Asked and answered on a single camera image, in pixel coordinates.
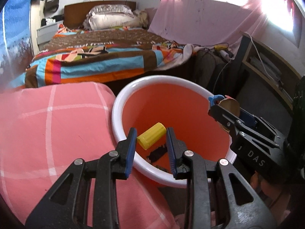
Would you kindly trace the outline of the right hand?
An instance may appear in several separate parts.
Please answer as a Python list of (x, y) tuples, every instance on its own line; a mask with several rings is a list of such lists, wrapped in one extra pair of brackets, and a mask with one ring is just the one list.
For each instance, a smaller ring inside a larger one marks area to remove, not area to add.
[(260, 188), (264, 195), (271, 199), (270, 205), (268, 205), (269, 210), (276, 219), (277, 223), (280, 224), (290, 213), (287, 210), (291, 195), (281, 185), (272, 185), (259, 175), (258, 172), (250, 179), (250, 185), (255, 190)]

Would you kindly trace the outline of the dark shoulder bag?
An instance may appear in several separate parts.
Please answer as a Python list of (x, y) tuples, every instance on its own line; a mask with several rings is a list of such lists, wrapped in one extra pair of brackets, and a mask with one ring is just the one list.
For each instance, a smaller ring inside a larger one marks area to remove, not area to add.
[(56, 12), (59, 8), (59, 0), (46, 0), (44, 3), (43, 12), (45, 14)]

